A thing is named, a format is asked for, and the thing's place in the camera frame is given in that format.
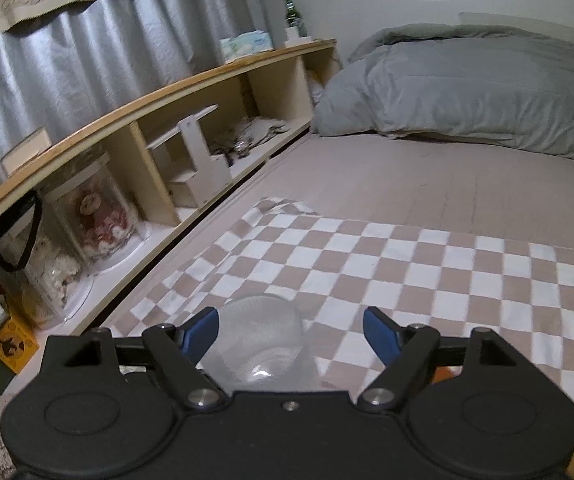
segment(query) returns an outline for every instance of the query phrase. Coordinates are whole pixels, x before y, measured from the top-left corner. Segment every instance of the black strap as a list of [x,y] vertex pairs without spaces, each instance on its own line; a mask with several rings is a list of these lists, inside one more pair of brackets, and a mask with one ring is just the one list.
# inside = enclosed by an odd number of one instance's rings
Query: black strap
[[23,270],[29,258],[32,255],[33,246],[36,243],[38,236],[38,227],[40,227],[40,220],[42,219],[42,201],[38,194],[32,189],[29,193],[24,195],[20,200],[15,202],[7,211],[0,215],[0,238],[2,238],[9,229],[29,211],[33,206],[33,219],[32,227],[29,230],[29,237],[25,244],[22,255],[16,265],[10,264],[0,254],[0,268],[7,272],[16,272],[16,270]]

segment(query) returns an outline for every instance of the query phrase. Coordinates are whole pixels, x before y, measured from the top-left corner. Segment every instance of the shelf top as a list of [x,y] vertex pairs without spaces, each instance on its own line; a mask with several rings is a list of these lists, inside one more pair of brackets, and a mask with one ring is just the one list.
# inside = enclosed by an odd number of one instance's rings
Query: shelf top
[[271,63],[279,62],[310,52],[334,48],[336,40],[313,41],[289,48],[254,54],[235,62],[216,67],[170,85],[164,86],[141,98],[100,117],[84,126],[49,150],[27,162],[22,168],[0,185],[0,215],[30,189],[51,173],[62,167],[79,153],[100,140],[127,126],[142,116],[168,105],[195,91],[255,70]]

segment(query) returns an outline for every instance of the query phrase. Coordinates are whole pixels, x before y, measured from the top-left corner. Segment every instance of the blue tissue packaging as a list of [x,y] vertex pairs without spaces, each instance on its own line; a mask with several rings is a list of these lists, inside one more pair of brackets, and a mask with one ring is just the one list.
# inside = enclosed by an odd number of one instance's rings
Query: blue tissue packaging
[[221,40],[221,53],[225,63],[268,50],[273,50],[272,38],[269,33],[262,30],[245,32],[237,38]]

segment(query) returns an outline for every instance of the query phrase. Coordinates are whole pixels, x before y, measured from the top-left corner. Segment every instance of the headboard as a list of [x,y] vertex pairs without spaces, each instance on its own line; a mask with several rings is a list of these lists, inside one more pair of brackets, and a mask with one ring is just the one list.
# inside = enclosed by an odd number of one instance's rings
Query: headboard
[[459,12],[458,16],[462,25],[505,25],[529,30],[537,34],[545,34],[558,40],[574,43],[574,27],[559,25],[558,23],[519,18],[517,16],[505,16],[503,14],[485,14],[482,12]]

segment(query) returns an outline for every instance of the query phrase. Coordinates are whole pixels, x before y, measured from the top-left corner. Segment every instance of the transparent plastic container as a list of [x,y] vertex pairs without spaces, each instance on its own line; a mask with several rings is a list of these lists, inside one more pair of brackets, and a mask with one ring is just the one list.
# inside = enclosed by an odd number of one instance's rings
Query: transparent plastic container
[[112,269],[147,238],[136,207],[107,168],[109,154],[91,148],[57,171],[44,188],[46,201],[94,272]]
[[[18,262],[30,238],[33,207],[0,240],[0,254]],[[14,272],[22,290],[22,308],[39,328],[51,328],[70,319],[83,304],[94,283],[67,240],[44,215],[26,266]]]
[[220,308],[219,318],[218,337],[201,364],[228,394],[320,389],[293,302],[272,294],[248,296]]

